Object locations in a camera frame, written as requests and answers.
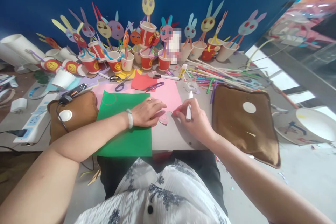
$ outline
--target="red paper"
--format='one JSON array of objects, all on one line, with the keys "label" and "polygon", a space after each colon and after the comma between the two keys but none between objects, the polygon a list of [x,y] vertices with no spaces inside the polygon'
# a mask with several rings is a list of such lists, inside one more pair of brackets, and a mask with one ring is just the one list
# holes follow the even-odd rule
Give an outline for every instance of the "red paper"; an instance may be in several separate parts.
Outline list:
[{"label": "red paper", "polygon": [[157,79],[153,79],[148,74],[141,75],[138,71],[135,72],[134,80],[132,81],[131,88],[137,90],[146,90],[146,88],[155,85],[158,82]]}]

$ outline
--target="glue stick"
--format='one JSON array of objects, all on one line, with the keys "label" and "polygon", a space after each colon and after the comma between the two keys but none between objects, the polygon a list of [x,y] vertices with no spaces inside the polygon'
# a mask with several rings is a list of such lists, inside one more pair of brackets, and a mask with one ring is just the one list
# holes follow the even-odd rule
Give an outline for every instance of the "glue stick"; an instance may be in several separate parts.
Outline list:
[{"label": "glue stick", "polygon": [[187,66],[188,66],[187,64],[183,64],[183,65],[182,65],[180,74],[178,75],[178,77],[179,77],[180,79],[182,79],[182,76],[183,76],[184,73],[186,72]]}]

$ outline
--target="person's right hand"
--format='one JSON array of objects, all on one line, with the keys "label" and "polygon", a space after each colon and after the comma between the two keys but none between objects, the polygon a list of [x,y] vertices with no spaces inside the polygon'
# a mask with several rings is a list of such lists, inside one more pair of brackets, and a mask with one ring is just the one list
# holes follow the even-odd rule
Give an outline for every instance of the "person's right hand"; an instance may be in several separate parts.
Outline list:
[{"label": "person's right hand", "polygon": [[[191,105],[191,121],[186,121],[188,105]],[[205,146],[207,142],[216,139],[217,133],[212,129],[205,111],[200,108],[195,98],[185,100],[175,113],[190,134]]]}]

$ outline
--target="brown bag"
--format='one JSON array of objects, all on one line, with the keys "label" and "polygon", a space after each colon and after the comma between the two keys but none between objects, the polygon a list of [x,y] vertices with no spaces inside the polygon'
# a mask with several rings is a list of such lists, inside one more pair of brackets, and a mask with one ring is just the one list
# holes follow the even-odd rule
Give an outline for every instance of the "brown bag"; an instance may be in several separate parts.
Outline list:
[{"label": "brown bag", "polygon": [[[252,103],[256,111],[246,112],[243,108],[245,102]],[[212,127],[241,151],[253,155],[260,162],[280,168],[279,141],[267,93],[217,86],[212,105]]]},{"label": "brown bag", "polygon": [[[51,115],[50,144],[67,133],[56,113],[57,105],[58,100],[51,101],[48,104],[48,112]],[[69,132],[93,123],[96,121],[98,115],[96,95],[92,91],[84,92],[76,96],[67,105],[60,105],[58,107],[59,113],[63,110],[70,110],[72,112],[71,119],[64,122]]]}]

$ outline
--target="white circle sticker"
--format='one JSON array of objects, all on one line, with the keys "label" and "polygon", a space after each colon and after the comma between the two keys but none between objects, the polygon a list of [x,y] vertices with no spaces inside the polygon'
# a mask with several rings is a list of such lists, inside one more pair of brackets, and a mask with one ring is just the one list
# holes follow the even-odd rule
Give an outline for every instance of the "white circle sticker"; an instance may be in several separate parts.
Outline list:
[{"label": "white circle sticker", "polygon": [[251,114],[257,111],[257,108],[255,107],[255,105],[250,102],[243,103],[243,108],[247,113],[251,113]]}]

